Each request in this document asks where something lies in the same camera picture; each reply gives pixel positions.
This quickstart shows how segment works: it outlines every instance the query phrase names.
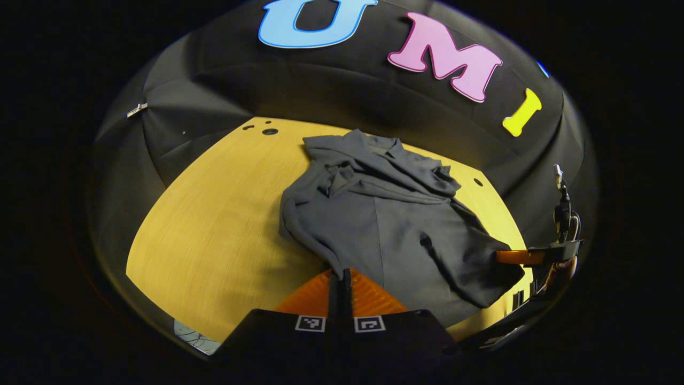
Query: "wrinkled fabric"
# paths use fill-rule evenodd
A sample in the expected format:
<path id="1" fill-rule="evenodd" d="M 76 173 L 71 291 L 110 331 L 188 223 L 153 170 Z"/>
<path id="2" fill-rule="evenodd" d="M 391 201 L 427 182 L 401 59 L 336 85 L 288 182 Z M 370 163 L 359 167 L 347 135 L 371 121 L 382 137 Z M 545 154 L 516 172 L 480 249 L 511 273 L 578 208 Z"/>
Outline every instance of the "wrinkled fabric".
<path id="1" fill-rule="evenodd" d="M 507 244 L 454 198 L 460 185 L 439 160 L 398 138 L 304 138 L 308 170 L 282 194 L 280 235 L 302 243 L 341 277 L 354 268 L 410 309 L 445 326 L 487 308 L 523 276 L 495 262 Z"/>

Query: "orange gripper pad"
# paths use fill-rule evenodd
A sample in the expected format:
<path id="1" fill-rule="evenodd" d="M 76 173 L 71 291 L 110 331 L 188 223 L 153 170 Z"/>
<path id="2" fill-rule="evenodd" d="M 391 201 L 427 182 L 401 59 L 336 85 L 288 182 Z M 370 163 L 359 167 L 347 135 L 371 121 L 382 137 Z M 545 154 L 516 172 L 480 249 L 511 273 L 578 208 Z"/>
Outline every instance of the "orange gripper pad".
<path id="1" fill-rule="evenodd" d="M 407 312 L 408 309 L 370 278 L 350 269 L 354 316 Z M 316 275 L 290 294 L 274 311 L 309 316 L 328 316 L 331 270 Z"/>

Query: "yellow table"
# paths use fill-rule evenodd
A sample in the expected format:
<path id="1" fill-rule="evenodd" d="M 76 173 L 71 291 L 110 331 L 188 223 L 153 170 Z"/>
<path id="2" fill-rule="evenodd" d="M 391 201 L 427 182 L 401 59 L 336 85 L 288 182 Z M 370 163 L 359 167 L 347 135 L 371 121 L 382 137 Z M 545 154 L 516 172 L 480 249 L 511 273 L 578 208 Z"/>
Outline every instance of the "yellow table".
<path id="1" fill-rule="evenodd" d="M 278 133 L 262 133 L 269 128 Z M 280 196 L 309 164 L 302 138 L 347 132 L 263 117 L 231 132 L 183 171 L 150 210 L 131 246 L 128 277 L 170 316 L 220 342 L 252 309 L 276 307 L 324 267 L 309 250 L 278 235 Z M 493 237 L 525 248 L 480 171 L 404 147 L 450 165 L 462 185 L 456 198 Z M 531 279 L 525 269 L 525 277 L 494 305 L 447 330 L 460 340 L 497 322 L 512 311 L 513 293 L 529 296 Z"/>

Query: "metal clip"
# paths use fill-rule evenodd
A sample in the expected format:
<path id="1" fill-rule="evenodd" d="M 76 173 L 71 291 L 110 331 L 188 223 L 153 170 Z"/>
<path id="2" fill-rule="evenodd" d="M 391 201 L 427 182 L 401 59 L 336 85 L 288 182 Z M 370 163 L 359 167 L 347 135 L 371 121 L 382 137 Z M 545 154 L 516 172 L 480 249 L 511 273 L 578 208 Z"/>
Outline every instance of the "metal clip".
<path id="1" fill-rule="evenodd" d="M 129 111 L 128 114 L 126 114 L 127 118 L 130 118 L 131 116 L 137 114 L 138 112 L 144 110 L 147 108 L 147 103 L 138 103 L 135 108 Z"/>
<path id="2" fill-rule="evenodd" d="M 556 188 L 560 190 L 560 186 L 563 182 L 563 171 L 560 169 L 558 164 L 553 165 L 553 170 L 555 171 L 556 176 Z"/>

